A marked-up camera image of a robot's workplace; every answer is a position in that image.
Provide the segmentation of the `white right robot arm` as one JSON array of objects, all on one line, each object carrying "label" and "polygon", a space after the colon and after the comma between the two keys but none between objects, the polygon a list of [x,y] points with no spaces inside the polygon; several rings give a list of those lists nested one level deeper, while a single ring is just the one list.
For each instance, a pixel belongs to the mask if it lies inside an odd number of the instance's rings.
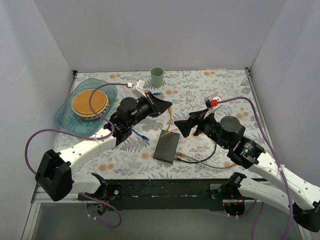
[{"label": "white right robot arm", "polygon": [[237,165],[255,172],[281,190],[289,190],[293,204],[293,218],[311,232],[320,230],[320,188],[288,169],[279,169],[275,159],[264,148],[244,137],[245,127],[234,116],[225,116],[220,122],[214,114],[192,112],[187,120],[175,121],[175,126],[186,138],[191,129],[203,133],[220,147],[227,149],[227,157]]}]

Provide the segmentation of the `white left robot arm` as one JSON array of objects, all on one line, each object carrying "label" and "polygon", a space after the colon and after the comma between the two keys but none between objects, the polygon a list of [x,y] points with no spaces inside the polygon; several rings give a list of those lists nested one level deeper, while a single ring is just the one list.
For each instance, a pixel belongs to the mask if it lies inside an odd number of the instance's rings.
[{"label": "white left robot arm", "polygon": [[103,199],[107,193],[104,178],[94,172],[75,176],[76,170],[124,142],[132,134],[132,127],[142,120],[158,117],[171,106],[171,102],[161,100],[151,92],[139,99],[124,98],[109,123],[92,137],[59,152],[48,150],[42,157],[35,180],[54,202],[71,193],[88,194],[95,200]]}]

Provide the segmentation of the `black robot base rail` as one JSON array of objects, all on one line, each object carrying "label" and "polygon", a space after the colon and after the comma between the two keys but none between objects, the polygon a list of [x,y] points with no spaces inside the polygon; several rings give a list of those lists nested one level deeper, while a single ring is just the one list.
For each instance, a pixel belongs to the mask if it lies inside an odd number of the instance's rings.
[{"label": "black robot base rail", "polygon": [[118,210],[205,209],[222,211],[223,202],[243,203],[227,179],[112,179],[96,198]]}]

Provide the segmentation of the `black network switch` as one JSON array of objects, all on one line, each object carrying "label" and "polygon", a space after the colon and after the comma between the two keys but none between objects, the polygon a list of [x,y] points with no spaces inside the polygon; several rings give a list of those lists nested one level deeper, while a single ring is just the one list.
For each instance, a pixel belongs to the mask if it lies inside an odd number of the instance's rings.
[{"label": "black network switch", "polygon": [[164,135],[165,132],[166,131],[163,129],[160,133],[153,158],[165,163],[173,164],[180,139],[180,134],[170,132]]}]

